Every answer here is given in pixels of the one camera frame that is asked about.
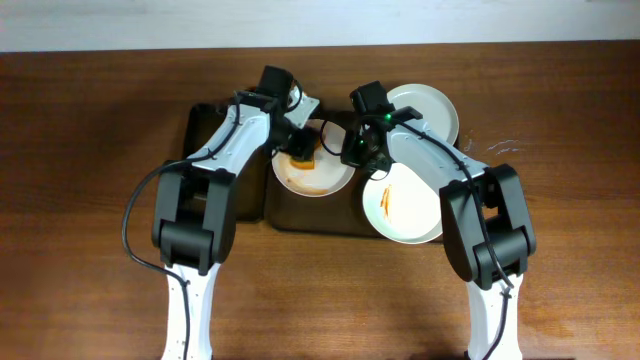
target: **white wall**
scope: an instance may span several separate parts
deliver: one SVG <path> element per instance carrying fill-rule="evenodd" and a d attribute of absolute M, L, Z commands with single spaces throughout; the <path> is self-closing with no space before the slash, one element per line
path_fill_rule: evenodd
<path fill-rule="evenodd" d="M 640 38 L 640 0 L 3 0 L 0 50 Z"/>

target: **brown wooden surface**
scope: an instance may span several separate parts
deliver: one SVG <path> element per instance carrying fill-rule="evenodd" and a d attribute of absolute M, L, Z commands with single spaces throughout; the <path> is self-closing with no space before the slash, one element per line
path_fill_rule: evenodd
<path fill-rule="evenodd" d="M 191 105 L 267 63 L 334 109 L 374 79 L 442 90 L 460 148 L 521 175 L 538 238 L 525 356 L 638 358 L 640 43 L 589 42 L 0 55 L 3 359 L 160 356 L 166 281 L 124 255 L 124 203 L 179 153 Z M 153 201 L 152 188 L 130 229 L 149 259 Z M 219 359 L 426 359 L 469 338 L 441 246 L 242 224 L 214 303 Z"/>

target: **round plate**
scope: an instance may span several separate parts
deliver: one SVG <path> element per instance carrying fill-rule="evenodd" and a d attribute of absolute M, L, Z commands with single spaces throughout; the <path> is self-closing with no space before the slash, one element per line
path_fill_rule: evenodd
<path fill-rule="evenodd" d="M 311 119 L 306 126 L 320 130 L 324 120 Z M 340 152 L 345 131 L 338 125 L 327 122 L 324 127 L 324 142 L 334 152 Z M 343 165 L 339 156 L 329 154 L 322 146 L 313 154 L 315 167 L 302 170 L 291 165 L 291 157 L 278 153 L 272 161 L 276 178 L 292 192 L 308 197 L 321 197 L 335 193 L 351 180 L 355 169 Z"/>
<path fill-rule="evenodd" d="M 406 165 L 394 163 L 387 177 L 377 171 L 362 193 L 367 219 L 385 237 L 421 244 L 442 234 L 438 195 Z"/>
<path fill-rule="evenodd" d="M 440 90 L 427 85 L 407 84 L 389 91 L 387 98 L 396 109 L 413 106 L 429 122 L 436 135 L 451 145 L 456 141 L 460 128 L 458 114 L 451 100 Z"/>

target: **wooden table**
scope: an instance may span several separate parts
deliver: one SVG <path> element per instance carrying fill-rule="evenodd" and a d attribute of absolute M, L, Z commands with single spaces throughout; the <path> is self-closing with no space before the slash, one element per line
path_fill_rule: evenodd
<path fill-rule="evenodd" d="M 135 184 L 175 157 L 190 106 L 291 70 L 326 106 L 378 79 L 447 94 L 460 148 L 522 179 L 538 239 L 528 358 L 640 356 L 640 42 L 0 55 L 0 354 L 156 359 L 164 277 L 119 238 Z M 130 226 L 150 243 L 155 189 Z M 240 225 L 216 284 L 217 359 L 460 355 L 468 300 L 440 245 Z"/>

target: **white plate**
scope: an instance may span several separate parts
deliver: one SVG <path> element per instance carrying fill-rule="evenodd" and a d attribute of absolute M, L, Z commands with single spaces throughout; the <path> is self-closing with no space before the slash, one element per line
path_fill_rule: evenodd
<path fill-rule="evenodd" d="M 451 145 L 456 141 L 460 128 L 458 114 L 451 100 L 440 90 L 427 85 L 407 84 L 389 91 L 387 98 L 396 109 L 413 106 L 429 122 L 436 135 Z"/>
<path fill-rule="evenodd" d="M 382 179 L 377 171 L 372 179 Z M 388 213 L 382 206 L 389 189 Z M 440 200 L 407 166 L 394 163 L 386 178 L 367 181 L 362 206 L 369 222 L 385 237 L 404 244 L 421 244 L 442 234 Z"/>
<path fill-rule="evenodd" d="M 320 130 L 323 120 L 311 119 L 306 126 Z M 338 153 L 342 148 L 345 131 L 338 125 L 327 122 L 324 127 L 324 142 L 332 151 Z M 329 154 L 322 146 L 313 154 L 315 167 L 302 170 L 289 162 L 290 156 L 279 153 L 272 161 L 276 178 L 290 191 L 308 197 L 321 197 L 335 193 L 351 180 L 355 169 L 343 165 L 339 156 Z"/>

